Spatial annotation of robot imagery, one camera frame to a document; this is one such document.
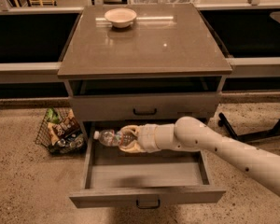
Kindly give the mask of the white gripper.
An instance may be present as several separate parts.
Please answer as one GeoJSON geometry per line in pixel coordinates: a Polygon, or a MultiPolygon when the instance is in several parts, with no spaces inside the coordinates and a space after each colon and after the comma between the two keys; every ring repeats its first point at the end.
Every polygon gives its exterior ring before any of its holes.
{"type": "Polygon", "coordinates": [[[119,149],[127,153],[145,153],[160,151],[155,141],[156,128],[156,124],[146,124],[140,127],[138,125],[127,125],[122,127],[120,130],[123,133],[138,134],[138,143],[131,143],[127,147],[120,147],[119,149]]]}

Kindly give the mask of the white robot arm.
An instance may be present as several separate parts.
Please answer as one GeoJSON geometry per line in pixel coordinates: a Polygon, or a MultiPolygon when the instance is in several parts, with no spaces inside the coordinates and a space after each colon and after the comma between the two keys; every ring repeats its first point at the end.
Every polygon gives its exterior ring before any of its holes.
{"type": "Polygon", "coordinates": [[[226,137],[193,117],[171,124],[127,125],[135,139],[125,152],[208,150],[280,197],[280,156],[226,137]]]}

